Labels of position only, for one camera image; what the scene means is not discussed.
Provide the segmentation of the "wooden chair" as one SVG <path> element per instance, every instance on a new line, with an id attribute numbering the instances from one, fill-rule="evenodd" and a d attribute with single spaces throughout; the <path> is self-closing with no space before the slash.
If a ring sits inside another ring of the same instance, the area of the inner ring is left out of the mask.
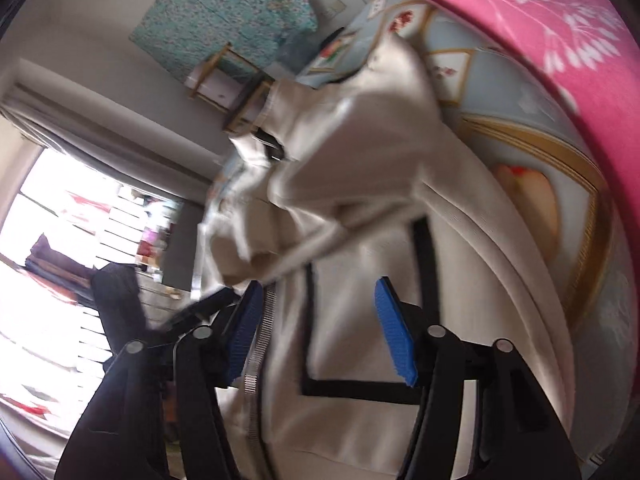
<path id="1" fill-rule="evenodd" d="M 247 80 L 237 81 L 226 74 L 220 68 L 225 58 L 245 65 L 250 70 Z M 191 99 L 205 101 L 224 115 L 221 128 L 230 136 L 256 130 L 256 119 L 265 106 L 273 83 L 268 74 L 235 52 L 230 42 L 195 66 L 184 81 Z"/>

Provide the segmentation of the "teal floral hanging cloth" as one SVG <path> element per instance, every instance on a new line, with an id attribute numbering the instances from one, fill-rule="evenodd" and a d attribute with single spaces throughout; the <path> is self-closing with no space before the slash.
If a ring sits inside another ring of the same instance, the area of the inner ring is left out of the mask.
<path id="1" fill-rule="evenodd" d="M 129 40 L 183 81 L 225 44 L 265 68 L 318 26 L 310 0 L 155 0 Z"/>

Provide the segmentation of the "dark grey cabinet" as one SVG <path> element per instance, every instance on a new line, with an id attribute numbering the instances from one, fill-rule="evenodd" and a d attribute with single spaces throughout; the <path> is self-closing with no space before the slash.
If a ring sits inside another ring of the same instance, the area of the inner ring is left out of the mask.
<path id="1" fill-rule="evenodd" d="M 202 205 L 191 202 L 181 205 L 160 266 L 164 285 L 190 292 L 198 247 L 198 226 L 203 216 Z"/>

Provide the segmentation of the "fruit-pattern blue bed sheet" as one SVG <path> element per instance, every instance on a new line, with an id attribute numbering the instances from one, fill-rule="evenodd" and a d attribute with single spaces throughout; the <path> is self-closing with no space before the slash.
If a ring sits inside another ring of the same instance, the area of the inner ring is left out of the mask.
<path id="1" fill-rule="evenodd" d="M 544 87 L 467 22 L 430 0 L 372 0 L 291 81 L 313 89 L 340 84 L 390 35 L 420 56 L 442 122 L 496 178 L 544 258 L 573 348 L 574 413 L 565 429 L 578 460 L 586 460 L 622 431 L 638 349 L 630 255 L 604 175 Z M 210 203 L 205 226 L 243 171 L 235 146 L 242 136 L 255 140 L 273 162 L 254 133 L 231 136 L 238 164 Z M 385 385 L 374 398 L 419 409 L 402 379 L 399 388 Z"/>

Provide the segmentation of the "beige zip-up jacket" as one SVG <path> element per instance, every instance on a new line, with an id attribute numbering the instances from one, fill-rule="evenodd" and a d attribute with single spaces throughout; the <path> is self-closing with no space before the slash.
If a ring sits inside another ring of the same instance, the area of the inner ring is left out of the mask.
<path id="1" fill-rule="evenodd" d="M 393 479 L 418 410 L 378 402 L 401 386 L 374 306 L 379 278 L 435 308 L 463 340 L 508 338 L 564 427 L 573 348 L 533 235 L 482 161 L 440 117 L 420 56 L 382 39 L 355 76 L 275 84 L 244 168 L 209 213 L 209 284 L 272 289 L 239 385 L 220 402 L 245 479 Z"/>

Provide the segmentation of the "pink floral quilt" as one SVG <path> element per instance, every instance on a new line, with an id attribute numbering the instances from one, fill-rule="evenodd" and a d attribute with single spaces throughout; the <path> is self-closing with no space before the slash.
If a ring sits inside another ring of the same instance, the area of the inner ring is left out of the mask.
<path id="1" fill-rule="evenodd" d="M 434 0 L 532 66 L 617 170 L 639 166 L 639 47 L 608 0 Z"/>

